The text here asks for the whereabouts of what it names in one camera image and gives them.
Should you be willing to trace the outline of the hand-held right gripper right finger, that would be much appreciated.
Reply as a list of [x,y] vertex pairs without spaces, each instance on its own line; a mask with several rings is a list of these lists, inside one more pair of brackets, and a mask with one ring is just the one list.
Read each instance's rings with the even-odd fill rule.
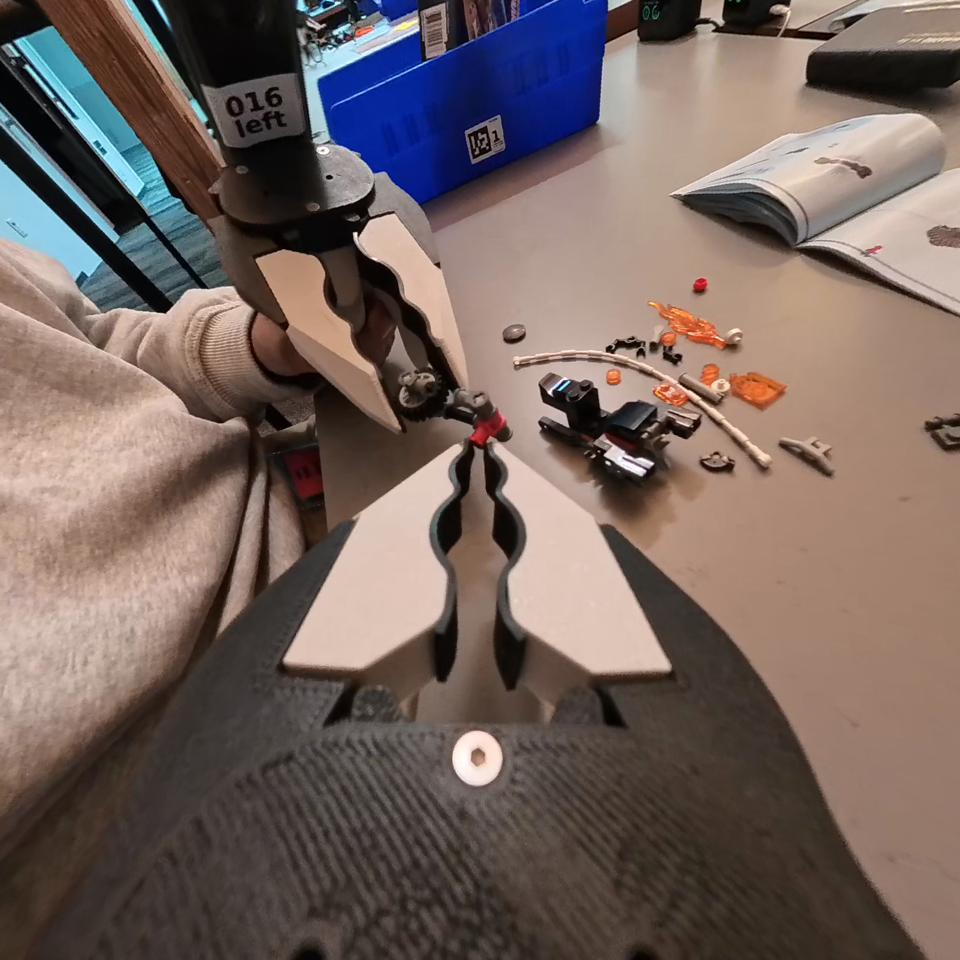
[[668,677],[669,658],[594,516],[502,442],[484,452],[504,557],[494,657],[507,690],[556,706],[568,690]]

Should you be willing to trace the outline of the printed cardboard box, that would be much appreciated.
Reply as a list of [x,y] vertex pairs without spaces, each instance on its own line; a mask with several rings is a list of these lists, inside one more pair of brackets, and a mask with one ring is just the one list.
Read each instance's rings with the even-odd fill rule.
[[522,1],[418,1],[421,60],[429,62],[516,21]]

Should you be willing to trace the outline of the person's left forearm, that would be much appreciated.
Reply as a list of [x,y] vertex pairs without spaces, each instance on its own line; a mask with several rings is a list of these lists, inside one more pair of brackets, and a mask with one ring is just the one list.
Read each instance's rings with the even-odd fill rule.
[[102,310],[55,259],[2,240],[2,365],[14,374],[68,375],[110,356],[168,389],[192,416],[214,423],[258,416],[269,404],[312,396],[310,367],[271,371],[253,343],[255,311],[232,286],[190,290],[168,311]]

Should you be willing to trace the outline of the orange transparent lego slope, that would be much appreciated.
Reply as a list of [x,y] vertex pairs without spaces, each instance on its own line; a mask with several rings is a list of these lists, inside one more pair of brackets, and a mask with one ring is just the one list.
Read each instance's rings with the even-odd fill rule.
[[769,409],[787,390],[782,381],[754,370],[744,374],[732,373],[728,383],[733,397],[760,411]]

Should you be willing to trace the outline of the black rectangular box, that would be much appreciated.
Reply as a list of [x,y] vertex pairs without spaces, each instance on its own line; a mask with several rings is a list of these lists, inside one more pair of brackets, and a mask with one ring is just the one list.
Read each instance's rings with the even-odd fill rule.
[[805,80],[839,90],[948,89],[959,81],[958,5],[874,9],[809,55]]

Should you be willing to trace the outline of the white instruction booklet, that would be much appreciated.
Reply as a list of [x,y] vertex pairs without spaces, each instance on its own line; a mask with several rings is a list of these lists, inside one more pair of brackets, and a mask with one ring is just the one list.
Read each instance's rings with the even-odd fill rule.
[[792,133],[672,193],[691,210],[762,227],[959,314],[959,171],[918,113]]

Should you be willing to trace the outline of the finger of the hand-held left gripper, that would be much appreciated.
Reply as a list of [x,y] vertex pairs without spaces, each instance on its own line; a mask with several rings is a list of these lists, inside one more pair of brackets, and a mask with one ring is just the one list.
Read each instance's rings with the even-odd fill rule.
[[366,256],[356,246],[320,255],[278,248],[255,257],[300,356],[366,416],[401,434],[404,426],[378,364],[361,351],[355,320],[340,314],[351,305],[364,306],[361,263],[385,269],[398,286],[394,297],[406,301],[403,272]]
[[353,394],[384,394],[376,364],[362,352],[366,326],[365,291],[390,298],[399,310],[397,326],[413,335],[428,364],[449,385],[469,384],[467,360],[442,269],[433,262],[397,213],[367,220],[352,236],[359,293],[351,306],[351,337],[357,355]]

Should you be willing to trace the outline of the wooden post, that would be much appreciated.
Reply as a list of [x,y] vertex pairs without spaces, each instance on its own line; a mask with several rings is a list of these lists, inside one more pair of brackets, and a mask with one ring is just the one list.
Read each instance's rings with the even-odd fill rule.
[[180,198],[203,222],[220,215],[210,192],[224,163],[205,124],[120,1],[37,5],[131,126]]

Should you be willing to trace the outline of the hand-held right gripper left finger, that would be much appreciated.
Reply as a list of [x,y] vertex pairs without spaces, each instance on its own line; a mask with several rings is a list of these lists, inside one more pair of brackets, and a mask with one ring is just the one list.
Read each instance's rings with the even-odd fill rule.
[[384,687],[399,702],[450,677],[459,614],[449,555],[473,462],[468,441],[452,445],[356,514],[282,657],[288,673]]

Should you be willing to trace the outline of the black lego motorcycle body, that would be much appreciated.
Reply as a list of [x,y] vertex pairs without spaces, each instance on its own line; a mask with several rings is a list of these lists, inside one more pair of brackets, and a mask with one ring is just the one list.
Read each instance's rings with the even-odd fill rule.
[[641,400],[606,411],[590,380],[546,373],[538,390],[541,401],[565,417],[565,422],[541,417],[538,427],[543,434],[580,450],[597,468],[637,486],[667,469],[666,449],[672,438],[687,440],[702,424],[698,412]]

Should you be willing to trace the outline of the large orange lego flame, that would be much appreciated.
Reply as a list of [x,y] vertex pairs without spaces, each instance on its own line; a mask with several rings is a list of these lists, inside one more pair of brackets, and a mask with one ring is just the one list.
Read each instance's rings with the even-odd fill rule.
[[726,349],[727,337],[722,335],[711,321],[672,304],[650,300],[648,306],[656,311],[667,327],[689,342],[706,344],[718,350]]

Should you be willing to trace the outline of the blue plastic bin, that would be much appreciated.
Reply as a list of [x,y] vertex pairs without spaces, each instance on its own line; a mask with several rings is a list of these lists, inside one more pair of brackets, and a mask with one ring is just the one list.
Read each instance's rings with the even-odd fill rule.
[[424,204],[597,122],[607,17],[602,1],[521,2],[429,61],[409,33],[318,78],[329,136]]

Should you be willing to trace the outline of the light grey lego bracket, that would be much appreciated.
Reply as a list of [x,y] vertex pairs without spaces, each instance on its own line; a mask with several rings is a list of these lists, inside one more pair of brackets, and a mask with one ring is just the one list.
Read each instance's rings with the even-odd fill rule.
[[833,447],[817,437],[807,439],[780,437],[778,446],[808,464],[824,476],[834,476]]

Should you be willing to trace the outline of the lego wheel fork assembly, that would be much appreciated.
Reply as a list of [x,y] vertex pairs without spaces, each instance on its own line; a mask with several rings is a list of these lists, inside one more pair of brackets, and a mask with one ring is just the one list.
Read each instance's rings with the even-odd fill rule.
[[429,366],[402,373],[397,383],[398,409],[406,421],[443,419],[462,424],[470,428],[468,442],[478,449],[490,441],[509,442],[513,436],[506,417],[485,390],[450,388]]

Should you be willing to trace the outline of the red black object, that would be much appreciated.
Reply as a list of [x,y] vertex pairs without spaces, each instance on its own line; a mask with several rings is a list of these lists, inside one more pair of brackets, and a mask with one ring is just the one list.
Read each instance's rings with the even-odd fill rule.
[[286,482],[300,509],[314,510],[326,505],[322,464],[316,441],[275,450],[270,453],[270,462]]

